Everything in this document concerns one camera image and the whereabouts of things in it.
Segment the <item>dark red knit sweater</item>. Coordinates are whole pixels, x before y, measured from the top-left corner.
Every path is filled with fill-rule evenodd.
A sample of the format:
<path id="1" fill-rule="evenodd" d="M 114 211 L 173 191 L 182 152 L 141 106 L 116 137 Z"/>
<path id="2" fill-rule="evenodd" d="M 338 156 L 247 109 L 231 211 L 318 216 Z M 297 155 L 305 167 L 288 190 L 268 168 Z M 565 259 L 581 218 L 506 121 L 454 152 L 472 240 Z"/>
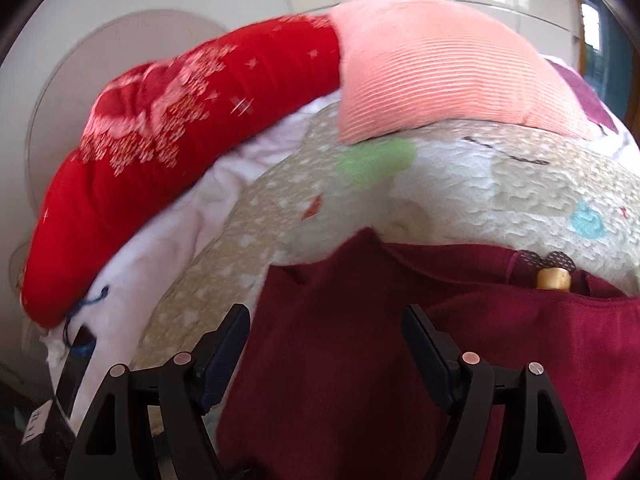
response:
<path id="1" fill-rule="evenodd" d="M 269 479 L 423 478 L 446 419 L 402 338 L 416 304 L 490 364 L 542 364 L 587 476 L 637 478 L 639 301 L 584 270 L 568 292 L 537 274 L 512 249 L 368 229 L 324 260 L 272 266 L 217 429 L 221 463 Z"/>

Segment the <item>white bed sheet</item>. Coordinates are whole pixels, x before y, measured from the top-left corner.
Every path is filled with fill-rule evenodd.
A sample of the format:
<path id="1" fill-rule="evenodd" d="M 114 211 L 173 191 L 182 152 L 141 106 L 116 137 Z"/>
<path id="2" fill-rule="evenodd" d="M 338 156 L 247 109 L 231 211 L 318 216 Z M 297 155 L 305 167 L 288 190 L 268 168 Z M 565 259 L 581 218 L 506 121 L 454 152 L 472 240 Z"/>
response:
<path id="1" fill-rule="evenodd" d="M 311 117 L 340 99 L 340 92 L 322 96 L 216 160 L 190 191 L 111 258 L 77 312 L 44 337 L 55 384 L 61 380 L 78 330 L 87 327 L 96 338 L 89 364 L 76 379 L 78 390 L 66 415 L 72 430 L 81 426 L 108 369 L 132 361 L 153 310 L 188 264 L 221 233 L 242 192 L 294 153 Z"/>

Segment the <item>heart patterned quilted bedspread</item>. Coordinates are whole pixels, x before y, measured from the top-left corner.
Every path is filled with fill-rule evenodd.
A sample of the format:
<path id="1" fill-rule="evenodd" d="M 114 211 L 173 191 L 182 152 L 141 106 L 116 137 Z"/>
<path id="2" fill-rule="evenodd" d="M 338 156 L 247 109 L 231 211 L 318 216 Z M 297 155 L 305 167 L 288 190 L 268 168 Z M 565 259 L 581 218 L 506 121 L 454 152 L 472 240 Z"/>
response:
<path id="1" fill-rule="evenodd" d="M 273 264 L 321 260 L 364 228 L 393 243 L 564 252 L 638 294 L 638 159 L 480 120 L 347 146 L 336 116 L 335 106 L 314 116 L 300 148 L 241 194 L 221 233 L 154 309 L 134 368 L 191 349 L 232 304 L 254 307 Z"/>

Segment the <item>red floral quilt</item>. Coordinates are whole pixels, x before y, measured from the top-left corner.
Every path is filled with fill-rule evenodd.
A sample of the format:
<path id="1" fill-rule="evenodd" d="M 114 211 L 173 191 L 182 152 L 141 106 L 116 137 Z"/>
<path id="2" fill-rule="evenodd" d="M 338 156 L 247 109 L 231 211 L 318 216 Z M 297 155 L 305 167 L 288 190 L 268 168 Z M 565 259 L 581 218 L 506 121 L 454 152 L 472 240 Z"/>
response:
<path id="1" fill-rule="evenodd" d="M 113 79 L 58 167 L 26 259 L 21 303 L 52 328 L 131 237 L 232 148 L 335 91 L 326 15 L 241 27 Z"/>

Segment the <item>purple cloth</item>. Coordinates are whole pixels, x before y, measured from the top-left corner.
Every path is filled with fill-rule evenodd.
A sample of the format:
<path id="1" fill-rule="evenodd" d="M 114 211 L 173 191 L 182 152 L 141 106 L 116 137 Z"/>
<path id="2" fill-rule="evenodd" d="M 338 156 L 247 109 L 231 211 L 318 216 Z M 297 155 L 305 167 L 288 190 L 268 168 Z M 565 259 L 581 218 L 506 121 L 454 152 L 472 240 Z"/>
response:
<path id="1" fill-rule="evenodd" d="M 544 59 L 558 72 L 572 89 L 574 96 L 590 122 L 617 134 L 618 129 L 612 117 L 606 111 L 597 93 L 587 84 L 574 68 L 568 66 L 562 58 L 545 56 Z"/>

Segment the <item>teal inner door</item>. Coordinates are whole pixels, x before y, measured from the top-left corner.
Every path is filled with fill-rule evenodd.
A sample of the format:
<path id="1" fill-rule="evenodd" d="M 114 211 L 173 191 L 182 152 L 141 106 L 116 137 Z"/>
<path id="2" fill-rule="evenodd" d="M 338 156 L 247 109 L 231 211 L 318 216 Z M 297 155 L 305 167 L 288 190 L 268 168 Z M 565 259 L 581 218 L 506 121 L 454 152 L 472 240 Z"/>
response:
<path id="1" fill-rule="evenodd" d="M 585 80 L 620 119 L 629 102 L 634 47 L 602 0 L 582 0 L 586 46 Z"/>

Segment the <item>round white headboard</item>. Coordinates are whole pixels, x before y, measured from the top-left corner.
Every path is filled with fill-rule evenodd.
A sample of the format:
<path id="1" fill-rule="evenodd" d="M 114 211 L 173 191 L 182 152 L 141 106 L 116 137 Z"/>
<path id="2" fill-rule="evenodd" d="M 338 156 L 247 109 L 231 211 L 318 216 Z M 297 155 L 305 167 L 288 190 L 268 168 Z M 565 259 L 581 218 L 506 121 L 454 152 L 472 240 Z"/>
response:
<path id="1" fill-rule="evenodd" d="M 32 210 L 40 211 L 58 166 L 79 144 L 93 102 L 112 79 L 227 32 L 210 18 L 160 9 L 121 16 L 80 40 L 44 84 L 30 118 L 26 180 Z"/>

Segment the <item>pink striped pillow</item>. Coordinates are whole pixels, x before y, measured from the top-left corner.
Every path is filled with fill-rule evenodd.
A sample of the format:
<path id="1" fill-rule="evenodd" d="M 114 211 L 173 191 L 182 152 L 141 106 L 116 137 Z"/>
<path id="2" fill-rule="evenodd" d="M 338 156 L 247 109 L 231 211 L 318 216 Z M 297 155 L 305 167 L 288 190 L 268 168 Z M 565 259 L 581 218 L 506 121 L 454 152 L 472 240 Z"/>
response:
<path id="1" fill-rule="evenodd" d="M 483 12 L 446 0 L 350 0 L 329 19 L 341 50 L 344 143 L 448 119 L 592 137 L 558 72 Z"/>

